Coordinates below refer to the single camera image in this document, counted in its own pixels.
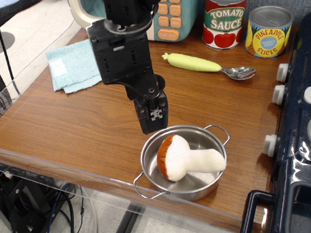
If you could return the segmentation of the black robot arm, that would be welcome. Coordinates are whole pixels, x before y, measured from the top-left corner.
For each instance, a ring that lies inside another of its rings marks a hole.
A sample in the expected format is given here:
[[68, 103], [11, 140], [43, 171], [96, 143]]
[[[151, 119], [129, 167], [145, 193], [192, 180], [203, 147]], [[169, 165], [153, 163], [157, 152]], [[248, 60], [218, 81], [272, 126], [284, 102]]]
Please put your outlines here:
[[167, 128], [165, 80], [153, 71], [147, 30], [160, 0], [103, 0], [106, 18], [87, 28], [105, 85], [122, 85], [144, 134]]

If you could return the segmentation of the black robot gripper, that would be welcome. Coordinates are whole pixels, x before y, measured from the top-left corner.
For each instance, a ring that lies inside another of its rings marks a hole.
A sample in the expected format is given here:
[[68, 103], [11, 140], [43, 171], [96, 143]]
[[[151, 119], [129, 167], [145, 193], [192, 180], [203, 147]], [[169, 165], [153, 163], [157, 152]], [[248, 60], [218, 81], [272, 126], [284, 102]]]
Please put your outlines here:
[[152, 16], [147, 14], [140, 23], [130, 26], [103, 19], [86, 28], [103, 83], [125, 87], [144, 134], [157, 128], [144, 99], [156, 97], [154, 114], [159, 129], [167, 128], [169, 120], [165, 81], [153, 71], [148, 45], [147, 30], [151, 24]]

